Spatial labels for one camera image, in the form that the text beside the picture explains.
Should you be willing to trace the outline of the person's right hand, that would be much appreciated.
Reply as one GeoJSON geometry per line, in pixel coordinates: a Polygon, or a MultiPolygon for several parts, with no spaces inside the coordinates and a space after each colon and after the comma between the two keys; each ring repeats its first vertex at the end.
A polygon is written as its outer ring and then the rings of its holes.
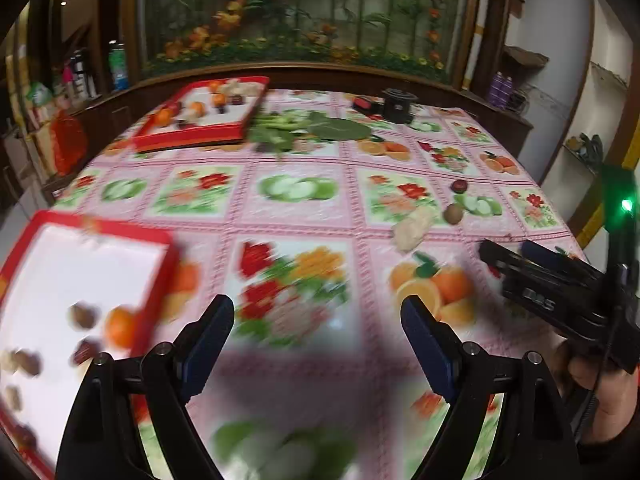
{"type": "MultiPolygon", "coordinates": [[[[563,374],[567,373],[573,382],[591,390],[597,381],[599,364],[583,356],[578,356],[568,341],[555,350],[552,370],[559,388],[562,388],[563,374]]],[[[626,370],[604,370],[594,396],[598,407],[593,420],[582,432],[582,443],[604,443],[619,436],[630,424],[638,403],[639,370],[628,374],[626,370]]]]}

